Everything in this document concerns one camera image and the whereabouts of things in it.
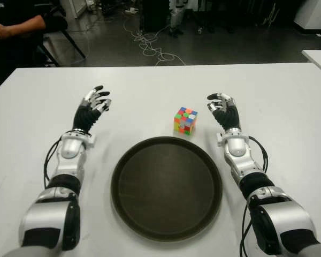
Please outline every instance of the round tray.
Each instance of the round tray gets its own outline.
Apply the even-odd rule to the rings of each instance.
[[[222,182],[213,160],[195,144],[174,137],[133,146],[112,177],[116,211],[135,232],[177,241],[203,230],[215,217]]]

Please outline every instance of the black arm joint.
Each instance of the black arm joint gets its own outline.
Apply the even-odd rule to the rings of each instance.
[[[309,229],[295,229],[280,234],[280,239],[286,250],[291,253],[299,253],[304,248],[320,244],[314,233]]]
[[[274,186],[274,184],[265,173],[261,172],[246,175],[239,184],[239,188],[245,199],[247,199],[254,190],[265,186]]]
[[[70,190],[75,192],[75,194],[79,195],[80,189],[81,189],[81,183],[77,179],[77,177],[71,176],[69,174],[61,174],[51,179],[47,188],[52,188],[52,187],[69,188]]]
[[[38,228],[25,231],[22,246],[44,246],[49,249],[55,248],[59,238],[59,229]]]

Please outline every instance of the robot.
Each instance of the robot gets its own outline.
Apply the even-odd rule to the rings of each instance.
[[[169,34],[174,38],[178,35],[183,35],[183,32],[179,29],[184,17],[184,12],[186,10],[186,5],[188,0],[176,0],[176,6],[171,12],[170,18],[170,30]]]
[[[93,88],[81,101],[72,130],[64,133],[59,140],[56,170],[21,221],[21,248],[5,257],[58,256],[61,251],[74,249],[78,244],[78,197],[84,176],[83,165],[86,150],[93,147],[95,142],[89,130],[100,115],[109,110],[111,104],[110,99],[102,99],[102,96],[110,94],[102,89],[103,86]]]
[[[56,170],[21,221],[21,247],[5,257],[58,256],[78,244],[83,164],[86,150],[95,142],[89,130],[111,104],[111,100],[101,98],[109,95],[102,89],[95,87],[83,98],[73,129],[59,139]],[[232,177],[246,199],[260,249],[277,256],[321,257],[321,243],[309,214],[276,187],[252,158],[249,137],[242,133],[233,98],[216,93],[208,100],[212,100],[209,110],[225,130],[223,135],[217,134],[218,145],[224,147]]]
[[[218,145],[224,147],[225,161],[247,201],[260,249],[269,255],[321,257],[321,243],[309,214],[275,186],[252,158],[233,98],[217,93],[208,100],[212,100],[208,109],[225,130],[224,135],[217,134]]]

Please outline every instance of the rubik's cube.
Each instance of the rubik's cube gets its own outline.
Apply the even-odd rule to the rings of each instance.
[[[183,134],[190,135],[196,122],[197,112],[182,107],[174,118],[174,129]]]

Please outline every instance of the chair leg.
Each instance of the chair leg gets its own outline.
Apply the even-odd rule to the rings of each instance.
[[[43,45],[43,43],[41,43],[39,45],[39,47],[43,50],[43,52],[47,55],[47,57],[52,61],[52,63],[56,66],[56,67],[60,67],[58,62],[54,59],[54,57],[52,56],[52,54],[47,50],[47,48]]]
[[[86,56],[84,55],[84,53],[82,53],[81,49],[77,46],[77,44],[75,43],[75,41],[72,39],[72,37],[68,34],[67,31],[62,31],[63,35],[65,35],[65,37],[70,41],[70,43],[75,47],[75,49],[77,50],[77,52],[79,52],[79,54],[85,58]]]

